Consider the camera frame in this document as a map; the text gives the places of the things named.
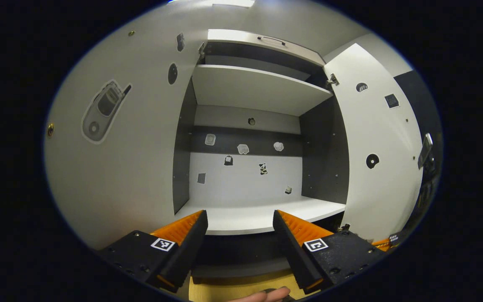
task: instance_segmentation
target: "round black sticker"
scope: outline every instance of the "round black sticker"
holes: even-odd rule
[[[172,63],[171,67],[169,67],[169,74],[167,76],[167,79],[169,80],[169,84],[174,84],[174,81],[176,81],[176,78],[178,77],[178,69],[176,68],[176,64]]]
[[[358,92],[361,92],[363,90],[367,90],[368,85],[366,85],[366,83],[359,83],[359,84],[357,84],[356,89],[357,89]]]
[[[375,167],[377,163],[379,163],[379,157],[377,157],[376,154],[370,154],[366,158],[366,166],[368,166],[370,169]]]

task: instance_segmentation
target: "finger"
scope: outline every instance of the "finger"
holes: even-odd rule
[[[272,292],[268,292],[268,297],[265,302],[278,302],[279,300],[283,300],[290,294],[290,289],[288,287],[281,287],[280,289],[276,289]]]
[[[265,302],[267,298],[267,294],[265,292],[257,292],[252,294],[251,296],[229,300],[227,302]]]

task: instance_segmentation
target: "wooden floor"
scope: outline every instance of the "wooden floor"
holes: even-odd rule
[[[303,290],[299,289],[291,270],[285,270],[257,277],[202,279],[199,284],[193,283],[191,278],[189,299],[192,302],[226,302],[266,289],[278,289],[282,286],[286,286],[291,290],[290,296],[294,299],[310,296],[304,294]]]

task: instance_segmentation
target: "screw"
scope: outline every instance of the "screw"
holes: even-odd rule
[[[53,135],[54,126],[53,123],[48,125],[48,137],[51,138]]]

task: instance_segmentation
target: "small label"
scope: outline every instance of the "small label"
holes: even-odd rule
[[[320,238],[303,243],[309,252],[316,252],[317,250],[328,248],[327,244]]]
[[[153,248],[157,248],[159,250],[162,250],[164,252],[168,252],[174,246],[174,242],[169,241],[167,239],[158,238],[150,246],[153,247]]]

